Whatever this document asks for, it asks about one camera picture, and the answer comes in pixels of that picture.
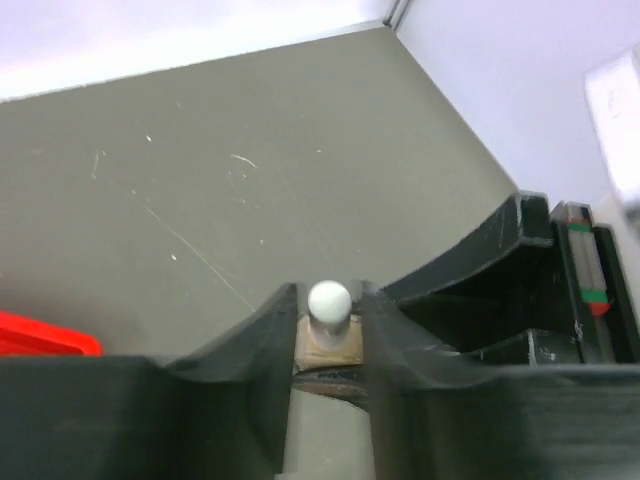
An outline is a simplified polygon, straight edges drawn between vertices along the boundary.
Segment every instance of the gray table surface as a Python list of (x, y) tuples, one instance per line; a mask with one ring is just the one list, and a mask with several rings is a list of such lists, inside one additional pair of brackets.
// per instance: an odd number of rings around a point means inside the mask
[[(180, 355), (282, 282), (385, 284), (513, 185), (370, 30), (0, 105), (0, 309)], [(367, 418), (295, 394), (292, 478), (371, 478)]]

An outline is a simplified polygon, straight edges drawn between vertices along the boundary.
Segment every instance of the red plastic container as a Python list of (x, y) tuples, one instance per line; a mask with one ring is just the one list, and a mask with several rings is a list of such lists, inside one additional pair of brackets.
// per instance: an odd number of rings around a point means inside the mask
[(86, 333), (0, 312), (0, 356), (102, 355), (100, 342)]

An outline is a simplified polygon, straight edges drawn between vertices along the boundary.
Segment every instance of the white cap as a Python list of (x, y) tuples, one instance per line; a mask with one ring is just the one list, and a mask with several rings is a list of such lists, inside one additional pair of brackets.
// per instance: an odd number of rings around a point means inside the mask
[(349, 290), (333, 280), (316, 283), (309, 291), (309, 313), (328, 330), (336, 330), (350, 320)]

